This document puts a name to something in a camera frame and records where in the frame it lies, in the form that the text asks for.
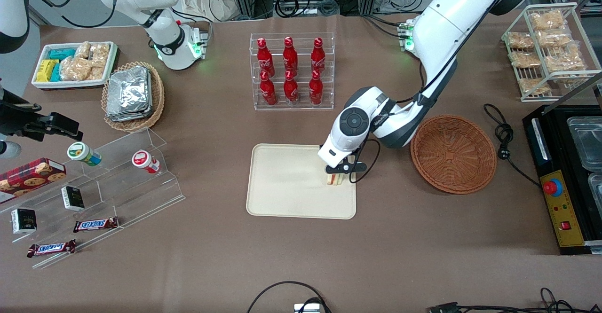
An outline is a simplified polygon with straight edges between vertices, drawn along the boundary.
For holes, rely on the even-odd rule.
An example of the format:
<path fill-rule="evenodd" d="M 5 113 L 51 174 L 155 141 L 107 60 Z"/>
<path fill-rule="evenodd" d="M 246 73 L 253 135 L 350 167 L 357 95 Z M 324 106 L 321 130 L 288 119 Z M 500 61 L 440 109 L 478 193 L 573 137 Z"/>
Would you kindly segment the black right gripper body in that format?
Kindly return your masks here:
<path fill-rule="evenodd" d="M 7 137 L 18 136 L 28 138 L 28 125 L 46 125 L 38 114 L 42 107 L 9 92 L 0 91 L 0 132 Z"/>

